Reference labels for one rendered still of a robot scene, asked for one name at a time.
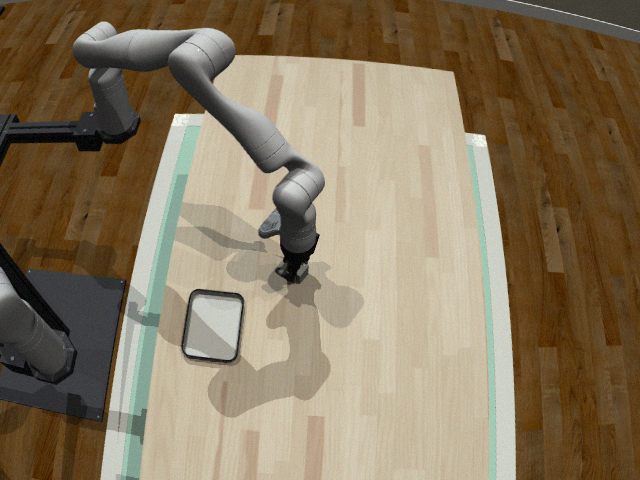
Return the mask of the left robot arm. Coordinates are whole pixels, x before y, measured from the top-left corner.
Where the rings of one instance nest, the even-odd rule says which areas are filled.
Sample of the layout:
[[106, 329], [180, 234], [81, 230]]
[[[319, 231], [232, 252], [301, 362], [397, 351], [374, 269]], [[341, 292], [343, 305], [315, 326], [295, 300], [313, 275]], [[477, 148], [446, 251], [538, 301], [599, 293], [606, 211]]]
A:
[[169, 66], [176, 81], [235, 137], [262, 172], [272, 173], [285, 165], [289, 173], [272, 196], [276, 209], [258, 233], [263, 239], [279, 235], [290, 252], [306, 252], [316, 241], [313, 201], [324, 189], [323, 173], [290, 146], [265, 115], [226, 98], [212, 84], [235, 54], [233, 41], [212, 28], [136, 29], [117, 34], [110, 23], [100, 22], [73, 44], [77, 62], [90, 68], [100, 131], [118, 135], [133, 123], [122, 69], [148, 72]]

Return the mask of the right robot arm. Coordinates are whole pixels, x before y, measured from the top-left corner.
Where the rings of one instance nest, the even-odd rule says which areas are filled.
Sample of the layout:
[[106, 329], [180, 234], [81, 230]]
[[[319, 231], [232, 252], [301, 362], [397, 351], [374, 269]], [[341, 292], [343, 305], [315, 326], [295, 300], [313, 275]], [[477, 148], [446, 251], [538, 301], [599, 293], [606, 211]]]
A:
[[44, 374], [58, 372], [67, 360], [65, 343], [31, 305], [18, 296], [1, 267], [0, 342], [7, 343]]

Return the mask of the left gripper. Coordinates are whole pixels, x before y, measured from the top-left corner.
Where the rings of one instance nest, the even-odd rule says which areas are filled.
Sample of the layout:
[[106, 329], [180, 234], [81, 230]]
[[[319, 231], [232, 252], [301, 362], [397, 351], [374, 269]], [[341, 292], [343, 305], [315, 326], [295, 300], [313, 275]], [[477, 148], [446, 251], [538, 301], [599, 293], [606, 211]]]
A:
[[[300, 269], [301, 262], [308, 264], [310, 255], [314, 253], [320, 234], [316, 233], [316, 241], [314, 246], [303, 253], [293, 253], [286, 250], [280, 241], [280, 247], [284, 254], [283, 266], [277, 267], [275, 272], [285, 278], [287, 281], [295, 283], [297, 281], [297, 271]], [[292, 267], [289, 267], [292, 266]], [[281, 268], [281, 269], [280, 269]], [[293, 271], [292, 271], [293, 270]]]

